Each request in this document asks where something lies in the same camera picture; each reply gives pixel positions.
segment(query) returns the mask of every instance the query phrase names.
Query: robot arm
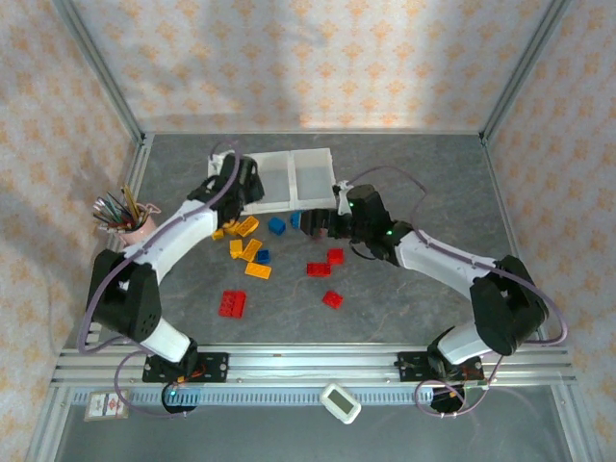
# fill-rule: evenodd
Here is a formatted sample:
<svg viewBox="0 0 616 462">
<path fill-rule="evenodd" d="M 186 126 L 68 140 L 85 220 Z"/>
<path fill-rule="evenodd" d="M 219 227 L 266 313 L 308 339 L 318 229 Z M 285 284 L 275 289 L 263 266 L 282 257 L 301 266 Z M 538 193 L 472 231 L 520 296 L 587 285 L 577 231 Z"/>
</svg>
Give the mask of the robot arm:
<svg viewBox="0 0 616 462">
<path fill-rule="evenodd" d="M 240 166 L 231 187 L 217 203 L 204 207 L 228 182 L 235 162 L 240 162 Z M 161 356 L 169 363 L 170 376 L 190 373 L 194 369 L 196 343 L 162 317 L 159 285 L 198 242 L 224 223 L 237 219 L 245 204 L 263 196 L 256 162 L 247 157 L 236 161 L 234 156 L 227 155 L 219 175 L 192 191 L 179 210 L 146 240 L 120 253 L 103 250 L 96 257 L 89 303 L 110 271 L 127 259 L 132 261 L 107 286 L 92 319 Z"/>
<path fill-rule="evenodd" d="M 300 228 L 310 236 L 347 238 L 364 243 L 372 255 L 395 266 L 422 272 L 467 298 L 475 320 L 454 327 L 429 347 L 430 366 L 439 376 L 474 356 L 495 351 L 511 355 L 548 316 L 544 301 L 491 269 L 515 274 L 532 283 L 524 264 L 513 256 L 497 261 L 439 243 L 410 223 L 391 220 L 372 185 L 334 187 L 337 210 L 303 212 Z"/>
</svg>

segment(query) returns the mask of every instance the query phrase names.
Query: lego brick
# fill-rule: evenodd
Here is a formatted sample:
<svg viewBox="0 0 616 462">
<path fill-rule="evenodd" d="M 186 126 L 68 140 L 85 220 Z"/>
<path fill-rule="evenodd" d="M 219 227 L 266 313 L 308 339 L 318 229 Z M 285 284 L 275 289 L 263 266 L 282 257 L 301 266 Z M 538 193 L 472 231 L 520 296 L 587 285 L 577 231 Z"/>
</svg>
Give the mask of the lego brick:
<svg viewBox="0 0 616 462">
<path fill-rule="evenodd" d="M 327 306 L 331 306 L 334 310 L 337 310 L 343 304 L 344 298 L 342 295 L 338 295 L 333 291 L 328 291 L 323 297 L 323 303 Z"/>
<path fill-rule="evenodd" d="M 257 252 L 261 248 L 263 243 L 261 241 L 257 241 L 256 239 L 251 239 L 240 258 L 246 260 L 248 263 L 254 261 L 254 257 L 257 256 Z"/>
<path fill-rule="evenodd" d="M 255 217 L 248 217 L 240 226 L 238 226 L 237 232 L 240 236 L 245 238 L 252 233 L 259 226 L 259 220 Z"/>
<path fill-rule="evenodd" d="M 331 265 L 328 263 L 309 263 L 306 265 L 306 274 L 311 277 L 327 277 L 331 275 Z"/>
<path fill-rule="evenodd" d="M 241 239 L 229 241 L 229 253 L 232 258 L 238 258 L 244 252 L 244 245 Z"/>
<path fill-rule="evenodd" d="M 256 262 L 261 264 L 261 265 L 269 263 L 270 262 L 270 257 L 269 256 L 270 256 L 270 251 L 269 250 L 266 250 L 266 249 L 259 250 L 257 252 Z"/>
<path fill-rule="evenodd" d="M 282 233 L 287 229 L 287 225 L 282 219 L 274 217 L 268 221 L 268 229 L 276 236 L 282 236 Z"/>
<path fill-rule="evenodd" d="M 291 222 L 293 229 L 299 229 L 299 224 L 301 223 L 301 212 L 292 213 L 289 217 L 289 221 Z"/>
<path fill-rule="evenodd" d="M 345 262 L 345 251 L 342 248 L 330 248 L 327 250 L 327 263 L 341 265 Z"/>
<path fill-rule="evenodd" d="M 249 263 L 246 265 L 245 273 L 249 276 L 260 277 L 261 279 L 270 279 L 271 268 L 257 263 Z"/>
<path fill-rule="evenodd" d="M 222 231 L 222 228 L 217 229 L 213 234 L 212 234 L 212 239 L 217 241 L 219 239 L 224 238 L 224 231 Z"/>
<path fill-rule="evenodd" d="M 224 232 L 227 233 L 229 236 L 237 236 L 239 227 L 239 221 L 231 221 L 222 226 L 222 229 L 224 229 Z"/>
<path fill-rule="evenodd" d="M 218 314 L 226 318 L 240 319 L 244 314 L 246 293 L 242 291 L 224 291 Z"/>
</svg>

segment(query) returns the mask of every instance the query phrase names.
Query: gray floor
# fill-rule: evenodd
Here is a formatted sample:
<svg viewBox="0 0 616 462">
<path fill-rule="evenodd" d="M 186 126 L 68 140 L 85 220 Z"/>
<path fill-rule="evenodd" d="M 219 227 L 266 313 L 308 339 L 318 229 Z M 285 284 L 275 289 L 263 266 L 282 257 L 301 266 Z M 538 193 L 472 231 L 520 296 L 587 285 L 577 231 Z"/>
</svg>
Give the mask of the gray floor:
<svg viewBox="0 0 616 462">
<path fill-rule="evenodd" d="M 412 172 L 430 190 L 417 217 L 441 241 L 479 255 L 508 252 L 497 200 L 479 141 L 469 136 L 417 135 L 242 135 L 243 151 L 329 147 L 337 180 L 377 165 Z M 156 136 L 139 194 L 162 210 L 160 222 L 207 176 L 207 153 L 220 136 Z M 408 219 L 418 189 L 395 172 L 371 173 L 372 183 L 393 218 Z M 277 214 L 285 218 L 286 214 Z M 257 216 L 267 223 L 270 216 Z M 369 262 L 347 242 L 313 241 L 290 229 L 282 237 L 262 224 L 254 237 L 271 252 L 269 281 L 244 275 L 228 242 L 204 240 L 161 284 L 164 316 L 200 343 L 212 342 L 408 342 L 424 345 L 448 327 L 471 318 L 470 304 L 453 290 L 419 273 Z M 346 263 L 330 278 L 305 274 L 306 263 L 323 261 L 341 246 Z M 241 320 L 221 318 L 225 290 L 247 292 Z M 345 298 L 334 311 L 321 303 L 326 291 Z"/>
<path fill-rule="evenodd" d="M 571 460 L 546 387 L 493 389 L 455 420 L 408 406 L 365 406 L 351 425 L 322 407 L 210 407 L 174 422 L 84 423 L 84 413 L 71 408 L 58 462 Z"/>
</svg>

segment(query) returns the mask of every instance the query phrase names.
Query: marble surface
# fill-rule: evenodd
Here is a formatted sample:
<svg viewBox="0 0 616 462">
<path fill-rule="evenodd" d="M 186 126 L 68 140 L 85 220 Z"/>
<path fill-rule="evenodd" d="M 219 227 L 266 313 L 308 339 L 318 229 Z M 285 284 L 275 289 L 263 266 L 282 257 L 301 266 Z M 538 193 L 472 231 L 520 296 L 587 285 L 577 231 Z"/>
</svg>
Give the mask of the marble surface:
<svg viewBox="0 0 616 462">
<path fill-rule="evenodd" d="M 476 137 L 418 135 L 240 135 L 242 150 L 266 152 L 329 147 L 337 180 L 377 165 L 412 172 L 430 195 L 417 222 L 431 236 L 479 255 L 508 252 L 495 193 Z M 168 218 L 207 176 L 207 154 L 220 136 L 157 135 L 143 177 L 141 202 Z M 364 182 L 381 193 L 393 218 L 407 219 L 419 190 L 397 173 L 370 173 Z M 288 214 L 276 214 L 287 219 Z M 228 238 L 206 239 L 161 284 L 164 316 L 200 343 L 213 342 L 407 342 L 425 345 L 448 327 L 467 321 L 471 305 L 450 288 L 414 271 L 353 255 L 347 242 L 313 241 L 289 229 L 282 237 L 267 228 L 254 238 L 271 253 L 269 280 L 244 275 L 232 260 Z M 306 276 L 306 263 L 324 261 L 328 248 L 343 247 L 346 262 L 329 278 Z M 221 318 L 225 290 L 246 291 L 241 320 Z M 325 306 L 326 291 L 341 294 L 338 311 Z"/>
</svg>

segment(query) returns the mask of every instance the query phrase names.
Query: blue lego brick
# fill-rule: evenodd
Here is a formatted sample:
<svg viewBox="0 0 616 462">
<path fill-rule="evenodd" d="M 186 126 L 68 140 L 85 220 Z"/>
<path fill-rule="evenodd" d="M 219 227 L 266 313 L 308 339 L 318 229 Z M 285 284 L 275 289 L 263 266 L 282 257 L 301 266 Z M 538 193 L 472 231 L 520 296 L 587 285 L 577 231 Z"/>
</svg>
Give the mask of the blue lego brick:
<svg viewBox="0 0 616 462">
<path fill-rule="evenodd" d="M 259 250 L 257 252 L 256 263 L 260 265 L 264 265 L 270 262 L 270 251 L 269 250 Z"/>
<path fill-rule="evenodd" d="M 299 221 L 301 220 L 301 212 L 294 212 L 291 214 L 291 218 L 289 221 L 291 222 L 291 226 L 293 229 L 299 229 Z"/>
<path fill-rule="evenodd" d="M 274 217 L 268 222 L 268 228 L 276 236 L 281 236 L 287 229 L 287 225 L 282 219 Z"/>
</svg>

